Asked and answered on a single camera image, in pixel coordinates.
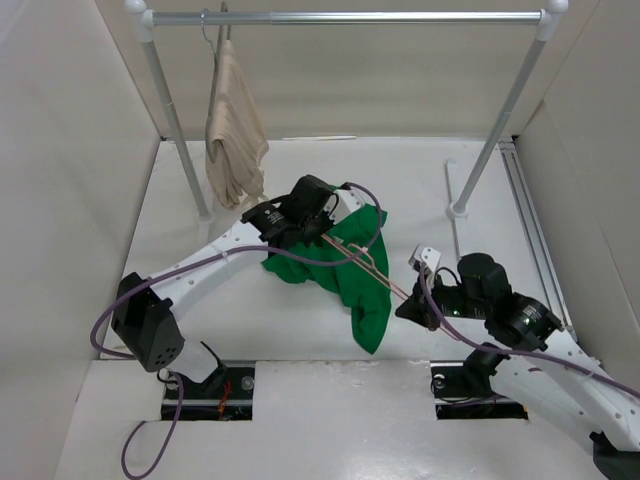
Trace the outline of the green t shirt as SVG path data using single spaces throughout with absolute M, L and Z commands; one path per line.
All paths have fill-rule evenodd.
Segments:
M 347 245 L 368 246 L 368 258 L 383 275 L 389 274 L 389 260 L 383 236 L 377 232 L 387 213 L 367 204 L 339 222 L 328 235 Z M 379 348 L 391 312 L 391 293 L 358 265 L 348 262 L 340 266 L 322 267 L 301 263 L 281 255 L 271 255 L 262 263 L 264 269 L 289 284 L 317 283 L 337 295 L 351 314 L 351 330 L 355 342 L 367 353 Z

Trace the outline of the pink wire hanger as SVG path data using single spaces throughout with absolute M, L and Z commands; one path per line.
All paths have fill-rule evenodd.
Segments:
M 387 275 L 384 275 L 376 266 L 374 258 L 371 256 L 367 248 L 360 247 L 356 244 L 349 244 L 347 246 L 335 237 L 331 237 L 328 234 L 323 234 L 322 239 L 331 245 L 334 249 L 339 251 L 347 258 L 352 258 L 352 261 L 368 275 L 374 278 L 379 284 L 387 288 L 392 294 L 397 296 L 402 301 L 409 299 L 409 294 L 404 291 L 400 286 L 394 283 Z

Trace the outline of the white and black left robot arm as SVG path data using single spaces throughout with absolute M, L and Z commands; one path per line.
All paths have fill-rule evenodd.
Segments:
M 201 396 L 216 394 L 226 366 L 213 350 L 186 339 L 179 322 L 214 289 L 241 270 L 313 241 L 329 230 L 338 207 L 337 190 L 312 175 L 293 190 L 242 214 L 224 234 L 172 270 L 149 279 L 132 273 L 121 281 L 121 304 L 111 327 L 145 371 L 160 370 L 187 380 Z

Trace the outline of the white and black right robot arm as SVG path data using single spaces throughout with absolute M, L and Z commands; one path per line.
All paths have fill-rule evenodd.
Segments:
M 463 256 L 450 286 L 440 258 L 416 248 L 417 281 L 397 317 L 470 347 L 461 369 L 473 397 L 513 400 L 583 447 L 605 478 L 638 478 L 638 390 L 608 375 L 543 303 L 513 291 L 490 255 Z

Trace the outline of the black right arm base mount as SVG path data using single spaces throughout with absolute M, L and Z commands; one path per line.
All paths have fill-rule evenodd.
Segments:
M 438 420 L 527 420 L 521 404 L 492 390 L 490 378 L 499 364 L 508 359 L 474 350 L 465 360 L 430 363 L 430 390 Z

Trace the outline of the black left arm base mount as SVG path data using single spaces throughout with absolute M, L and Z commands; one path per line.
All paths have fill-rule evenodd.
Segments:
M 253 361 L 222 362 L 205 343 L 201 346 L 215 357 L 220 369 L 213 383 L 196 384 L 181 376 L 184 386 L 179 413 L 181 421 L 250 421 L 253 416 L 255 365 Z

